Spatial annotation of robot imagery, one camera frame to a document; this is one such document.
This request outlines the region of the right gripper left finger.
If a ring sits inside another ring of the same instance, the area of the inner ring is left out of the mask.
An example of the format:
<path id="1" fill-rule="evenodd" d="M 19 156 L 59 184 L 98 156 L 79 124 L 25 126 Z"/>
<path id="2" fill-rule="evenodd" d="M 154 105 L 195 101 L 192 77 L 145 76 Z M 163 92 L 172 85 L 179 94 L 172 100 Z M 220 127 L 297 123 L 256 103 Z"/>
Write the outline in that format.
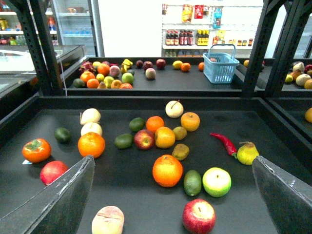
<path id="1" fill-rule="evenodd" d="M 94 178 L 86 156 L 34 197 L 0 219 L 2 234 L 75 234 Z"/>

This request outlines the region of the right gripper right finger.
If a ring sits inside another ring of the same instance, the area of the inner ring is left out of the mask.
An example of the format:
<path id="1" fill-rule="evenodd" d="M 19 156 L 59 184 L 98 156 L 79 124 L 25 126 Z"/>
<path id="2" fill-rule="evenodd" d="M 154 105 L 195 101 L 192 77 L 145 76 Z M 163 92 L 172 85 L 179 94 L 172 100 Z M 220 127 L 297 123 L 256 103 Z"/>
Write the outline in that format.
<path id="1" fill-rule="evenodd" d="M 279 234 L 312 232 L 312 187 L 257 156 L 252 163 L 256 186 Z"/>

